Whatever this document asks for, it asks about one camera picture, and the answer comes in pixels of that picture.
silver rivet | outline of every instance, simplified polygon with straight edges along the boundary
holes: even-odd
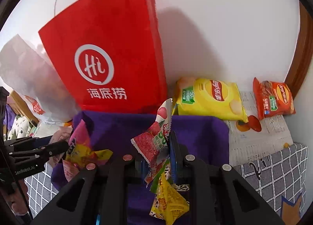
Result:
[[[94,164],[94,163],[89,163],[89,164],[87,164],[86,169],[88,169],[88,170],[93,170],[95,167],[96,167],[96,164]]]
[[[225,171],[231,171],[232,166],[229,165],[229,164],[224,164],[224,165],[222,166],[222,168],[223,168],[223,170],[225,170]]]
[[[133,157],[130,154],[126,154],[126,155],[123,156],[123,160],[125,160],[125,161],[132,160],[132,158]]]
[[[186,155],[186,160],[189,160],[189,161],[195,160],[195,156],[192,155],[192,154],[187,154]]]

grid pattern fabric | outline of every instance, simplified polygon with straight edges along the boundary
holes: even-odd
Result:
[[[306,197],[307,151],[306,145],[293,144],[270,156],[234,168],[278,215],[281,213],[281,196],[294,203],[302,194],[301,213]]]
[[[28,187],[29,207],[35,217],[58,193],[51,183],[52,167],[46,163],[45,170],[31,177],[25,178]]]

yellow chip bag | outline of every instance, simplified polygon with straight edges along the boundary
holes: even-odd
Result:
[[[166,225],[189,211],[189,204],[166,180],[165,173],[161,174],[150,215],[164,219]]]
[[[177,82],[173,114],[248,122],[236,83],[208,79],[181,78]]]

shopping bag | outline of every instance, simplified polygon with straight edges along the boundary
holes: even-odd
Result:
[[[19,36],[0,51],[0,77],[47,123],[72,120],[79,108],[57,72]]]
[[[82,109],[156,113],[167,89],[154,0],[78,0],[39,31]]]

translucent plastic bag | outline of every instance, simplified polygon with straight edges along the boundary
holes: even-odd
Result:
[[[0,77],[23,98],[34,116],[44,122],[67,122],[79,111],[55,69],[19,35],[0,51]]]

